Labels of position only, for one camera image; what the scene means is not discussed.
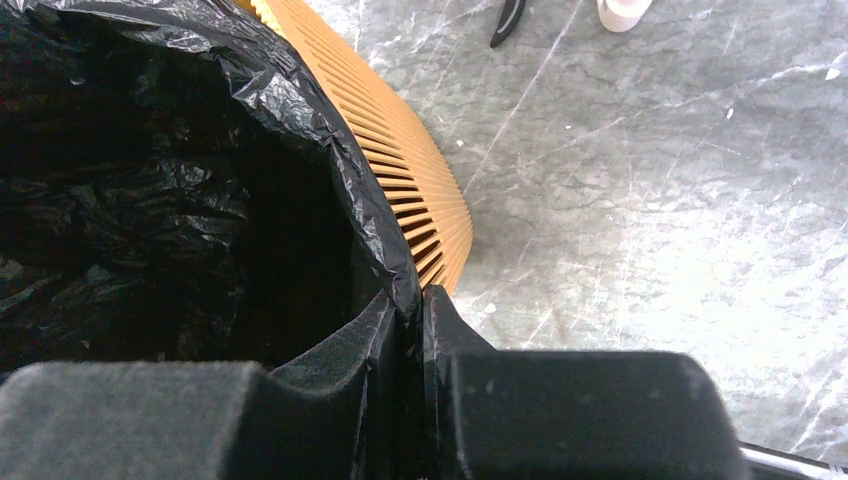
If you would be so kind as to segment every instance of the marble floor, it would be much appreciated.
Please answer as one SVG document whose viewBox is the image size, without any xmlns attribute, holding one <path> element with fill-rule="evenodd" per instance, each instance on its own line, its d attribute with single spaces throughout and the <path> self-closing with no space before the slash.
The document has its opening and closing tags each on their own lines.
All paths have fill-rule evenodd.
<svg viewBox="0 0 848 480">
<path fill-rule="evenodd" d="M 309 0 L 430 128 L 501 348 L 700 361 L 741 439 L 848 463 L 848 1 Z"/>
</svg>

